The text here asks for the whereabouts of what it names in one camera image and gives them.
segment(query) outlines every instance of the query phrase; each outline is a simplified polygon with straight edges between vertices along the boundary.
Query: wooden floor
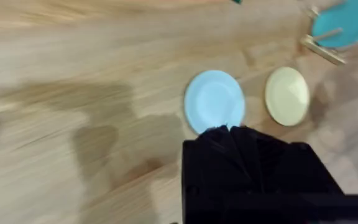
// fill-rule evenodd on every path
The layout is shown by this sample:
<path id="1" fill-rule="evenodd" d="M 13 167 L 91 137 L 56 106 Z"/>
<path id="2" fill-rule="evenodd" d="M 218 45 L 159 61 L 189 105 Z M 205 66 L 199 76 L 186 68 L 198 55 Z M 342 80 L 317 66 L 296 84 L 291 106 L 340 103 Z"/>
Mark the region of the wooden floor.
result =
<path id="1" fill-rule="evenodd" d="M 241 84 L 244 124 L 310 143 L 339 185 L 358 193 L 358 61 L 337 67 L 301 49 L 307 17 L 296 0 L 7 2 L 0 223 L 181 223 L 181 143 L 196 137 L 183 94 L 208 69 Z M 265 81 L 283 65 L 301 71 L 313 97 L 292 128 L 264 105 Z"/>

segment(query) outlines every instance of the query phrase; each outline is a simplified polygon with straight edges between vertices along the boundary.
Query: pale yellow plate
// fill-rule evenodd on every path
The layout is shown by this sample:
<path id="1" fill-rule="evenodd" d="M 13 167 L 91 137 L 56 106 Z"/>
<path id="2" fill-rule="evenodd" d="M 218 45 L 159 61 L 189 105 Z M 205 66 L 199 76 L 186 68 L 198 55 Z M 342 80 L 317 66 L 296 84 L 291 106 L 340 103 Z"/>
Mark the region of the pale yellow plate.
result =
<path id="1" fill-rule="evenodd" d="M 276 122 L 284 126 L 294 126 L 299 124 L 308 112 L 309 88 L 301 73 L 290 67 L 282 67 L 268 78 L 265 101 Z"/>

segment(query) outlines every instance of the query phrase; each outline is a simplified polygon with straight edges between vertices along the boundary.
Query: wooden stick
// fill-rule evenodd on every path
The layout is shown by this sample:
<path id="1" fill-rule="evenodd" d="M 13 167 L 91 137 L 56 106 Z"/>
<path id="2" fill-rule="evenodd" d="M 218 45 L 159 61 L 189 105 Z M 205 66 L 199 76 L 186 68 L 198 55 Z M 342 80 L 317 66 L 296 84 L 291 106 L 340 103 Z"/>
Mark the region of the wooden stick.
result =
<path id="1" fill-rule="evenodd" d="M 325 38 L 332 37 L 332 36 L 334 36 L 334 35 L 336 35 L 336 34 L 339 34 L 339 33 L 341 33 L 341 32 L 343 32 L 343 29 L 342 29 L 342 28 L 337 28 L 337 29 L 331 30 L 331 31 L 329 31 L 329 32 L 327 32 L 327 33 L 325 33 L 325 34 L 322 34 L 322 35 L 318 35 L 318 36 L 316 36 L 316 37 L 313 37 L 313 40 L 314 40 L 315 42 L 317 42 L 317 41 L 323 40 L 323 39 L 325 39 Z"/>

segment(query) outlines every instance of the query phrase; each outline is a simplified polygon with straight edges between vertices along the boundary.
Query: light blue plate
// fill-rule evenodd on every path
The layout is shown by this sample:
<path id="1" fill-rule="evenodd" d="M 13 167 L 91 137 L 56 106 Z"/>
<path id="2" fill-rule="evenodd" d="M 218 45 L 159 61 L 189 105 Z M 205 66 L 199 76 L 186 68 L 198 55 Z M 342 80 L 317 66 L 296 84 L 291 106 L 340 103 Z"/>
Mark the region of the light blue plate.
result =
<path id="1" fill-rule="evenodd" d="M 208 128 L 239 126 L 246 101 L 238 82 L 229 74 L 209 70 L 197 75 L 185 95 L 185 113 L 190 126 L 201 134 Z"/>
<path id="2" fill-rule="evenodd" d="M 321 12 L 312 28 L 312 36 L 322 35 L 337 28 L 343 32 L 318 41 L 323 47 L 346 47 L 358 42 L 358 0 L 346 0 L 344 4 Z"/>

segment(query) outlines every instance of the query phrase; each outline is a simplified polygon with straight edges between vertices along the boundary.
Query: plate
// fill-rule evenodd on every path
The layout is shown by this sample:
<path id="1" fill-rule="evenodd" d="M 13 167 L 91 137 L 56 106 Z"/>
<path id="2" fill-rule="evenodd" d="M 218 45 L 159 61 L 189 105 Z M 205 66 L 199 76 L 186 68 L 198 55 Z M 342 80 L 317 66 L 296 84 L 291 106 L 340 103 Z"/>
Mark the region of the plate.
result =
<path id="1" fill-rule="evenodd" d="M 346 0 L 343 4 L 321 12 L 314 20 L 312 36 L 337 28 L 343 31 L 318 41 L 318 44 L 323 47 L 346 47 L 358 42 L 358 0 Z"/>
<path id="2" fill-rule="evenodd" d="M 305 79 L 293 68 L 283 67 L 268 78 L 265 102 L 272 118 L 284 126 L 294 126 L 305 117 L 310 95 Z"/>
<path id="3" fill-rule="evenodd" d="M 185 94 L 185 114 L 198 134 L 208 128 L 239 126 L 246 112 L 246 101 L 238 82 L 219 70 L 197 75 Z"/>

